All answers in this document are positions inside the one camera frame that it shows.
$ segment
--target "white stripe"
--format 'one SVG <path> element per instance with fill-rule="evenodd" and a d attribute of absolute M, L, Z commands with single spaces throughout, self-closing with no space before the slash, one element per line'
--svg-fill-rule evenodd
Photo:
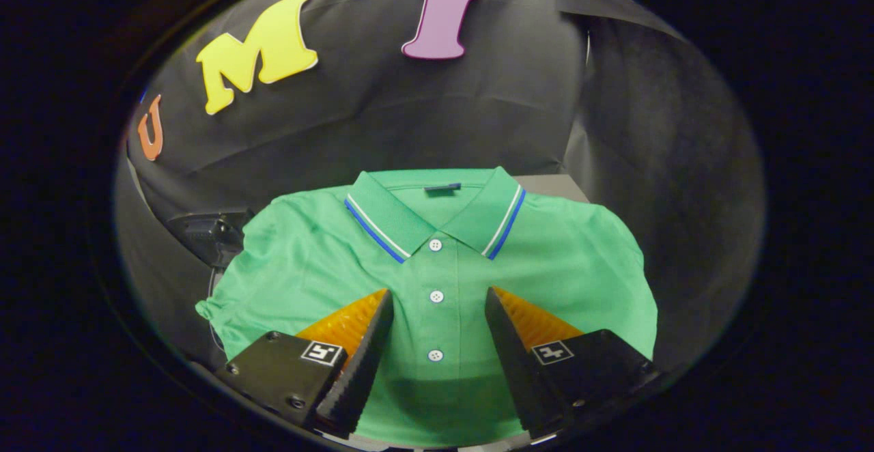
<path fill-rule="evenodd" d="M 355 204 L 355 208 L 358 210 L 359 213 L 361 213 L 361 216 L 363 216 L 363 218 L 365 218 L 365 220 L 369 224 L 371 224 L 373 230 L 380 232 L 380 235 L 382 235 L 385 240 L 388 240 L 388 243 L 391 244 L 391 246 L 397 249 L 400 253 L 404 254 L 406 257 L 410 256 L 410 254 L 408 254 L 405 250 L 401 249 L 400 246 L 395 244 L 394 240 L 388 238 L 388 235 L 385 235 L 385 232 L 381 231 L 380 228 L 376 224 L 374 224 L 373 221 L 371 221 L 371 218 L 367 215 L 367 213 L 365 213 L 364 210 L 361 209 L 361 206 L 358 206 L 358 203 L 356 203 L 355 200 L 352 199 L 352 194 L 347 194 L 346 197 L 349 198 L 350 201 L 352 201 L 352 204 Z"/>
<path fill-rule="evenodd" d="M 532 442 L 531 445 L 537 445 L 538 443 L 543 443 L 543 442 L 546 442 L 547 440 L 552 440 L 553 438 L 555 438 L 557 436 L 559 436 L 559 434 L 551 434 L 550 436 L 541 438 L 540 440 L 534 440 L 534 442 Z"/>
<path fill-rule="evenodd" d="M 516 197 L 519 197 L 519 191 L 521 191 L 521 190 L 522 190 L 521 184 L 516 186 L 516 193 L 513 196 L 513 200 L 511 202 L 509 202 L 509 207 L 507 208 L 507 213 L 506 213 L 506 215 L 503 216 L 503 220 L 501 221 L 501 224 L 497 227 L 497 231 L 494 232 L 494 237 L 492 237 L 491 242 L 486 246 L 486 250 L 483 251 L 483 255 L 486 255 L 486 253 L 489 252 L 489 249 L 491 248 L 491 244 L 494 244 L 494 240 L 497 238 L 497 235 L 499 235 L 501 233 L 501 229 L 503 228 L 503 224 L 505 224 L 507 222 L 507 216 L 509 216 L 509 212 L 513 209 L 513 204 L 516 203 Z"/>

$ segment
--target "polo shirt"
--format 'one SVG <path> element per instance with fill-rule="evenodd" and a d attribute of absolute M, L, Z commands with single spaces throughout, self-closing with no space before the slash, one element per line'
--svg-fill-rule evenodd
<path fill-rule="evenodd" d="M 528 194 L 501 167 L 361 172 L 277 197 L 243 231 L 196 306 L 228 359 L 268 330 L 296 334 L 391 290 L 358 436 L 463 447 L 524 433 L 485 318 L 492 285 L 652 358 L 656 303 L 628 228 L 603 206 Z"/>

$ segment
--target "yellow letter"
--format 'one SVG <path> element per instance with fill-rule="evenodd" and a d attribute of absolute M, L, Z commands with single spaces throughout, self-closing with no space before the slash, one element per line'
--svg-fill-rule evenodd
<path fill-rule="evenodd" d="M 222 34 L 206 45 L 195 61 L 203 64 L 206 113 L 212 115 L 234 101 L 221 76 L 244 92 L 252 90 L 255 61 L 262 55 L 258 79 L 270 84 L 315 66 L 318 54 L 303 44 L 300 7 L 306 0 L 282 0 L 264 10 L 255 20 L 246 42 Z"/>

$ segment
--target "letter i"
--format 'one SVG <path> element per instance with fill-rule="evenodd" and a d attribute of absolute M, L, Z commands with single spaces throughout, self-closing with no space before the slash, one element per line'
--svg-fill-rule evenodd
<path fill-rule="evenodd" d="M 415 38 L 400 50 L 409 57 L 450 59 L 464 54 L 458 42 L 464 11 L 471 0 L 425 0 Z"/>

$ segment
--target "gray fabric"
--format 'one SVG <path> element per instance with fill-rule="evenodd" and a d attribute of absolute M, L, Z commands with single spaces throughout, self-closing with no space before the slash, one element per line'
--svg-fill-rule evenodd
<path fill-rule="evenodd" d="M 644 27 L 661 30 L 681 41 L 686 41 L 677 30 L 667 25 L 661 18 L 646 10 L 633 0 L 556 0 L 556 8 L 572 14 L 586 14 L 614 18 L 623 22 L 637 23 Z"/>
<path fill-rule="evenodd" d="M 563 169 L 634 232 L 659 308 L 653 361 L 691 364 L 730 322 L 765 225 L 758 148 L 698 50 L 593 20 L 583 100 Z"/>

